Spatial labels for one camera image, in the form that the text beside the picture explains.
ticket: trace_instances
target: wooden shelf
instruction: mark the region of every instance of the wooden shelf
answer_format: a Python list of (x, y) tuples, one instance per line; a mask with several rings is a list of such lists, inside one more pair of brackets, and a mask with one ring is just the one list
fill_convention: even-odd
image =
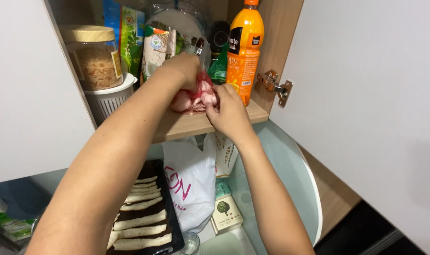
[[(258, 106), (254, 101), (250, 101), (246, 107), (251, 123), (267, 121), (269, 114)], [(152, 143), (170, 141), (187, 136), (213, 132), (214, 127), (209, 122), (206, 113), (176, 113), (168, 109), (158, 126)]]

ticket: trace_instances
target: cabinet hinge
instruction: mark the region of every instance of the cabinet hinge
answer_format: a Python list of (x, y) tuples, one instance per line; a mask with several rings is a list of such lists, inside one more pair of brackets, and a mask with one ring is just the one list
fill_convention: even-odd
[(275, 70), (270, 70), (266, 73), (258, 73), (257, 79), (262, 82), (262, 84), (264, 84), (264, 87), (267, 91), (270, 93), (278, 93), (278, 105), (284, 108), (286, 106), (286, 102), (288, 101), (288, 95), (291, 92), (293, 83), (286, 81), (282, 85), (278, 84), (278, 73), (275, 72)]

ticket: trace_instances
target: bottle cap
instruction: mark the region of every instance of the bottle cap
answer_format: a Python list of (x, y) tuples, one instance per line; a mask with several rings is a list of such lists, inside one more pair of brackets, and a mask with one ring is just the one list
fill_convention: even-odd
[(245, 4), (258, 5), (259, 0), (245, 0)]

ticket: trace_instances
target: minute maid bottle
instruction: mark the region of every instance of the minute maid bottle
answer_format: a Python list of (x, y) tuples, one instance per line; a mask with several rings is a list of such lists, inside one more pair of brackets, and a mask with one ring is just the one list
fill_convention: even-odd
[(257, 11), (258, 3), (258, 0), (245, 0), (245, 7), (235, 16), (229, 35), (226, 83), (233, 85), (245, 106), (249, 104), (259, 47), (264, 37), (264, 24)]

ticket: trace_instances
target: white plastic bag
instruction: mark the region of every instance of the white plastic bag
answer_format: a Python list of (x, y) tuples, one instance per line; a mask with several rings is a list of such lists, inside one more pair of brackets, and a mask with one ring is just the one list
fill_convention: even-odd
[(215, 208), (215, 135), (206, 135), (203, 152), (194, 136), (162, 145), (168, 188), (181, 230), (199, 233)]
[(228, 177), (234, 168), (239, 150), (231, 140), (220, 132), (215, 132), (216, 158), (215, 171), (217, 178)]

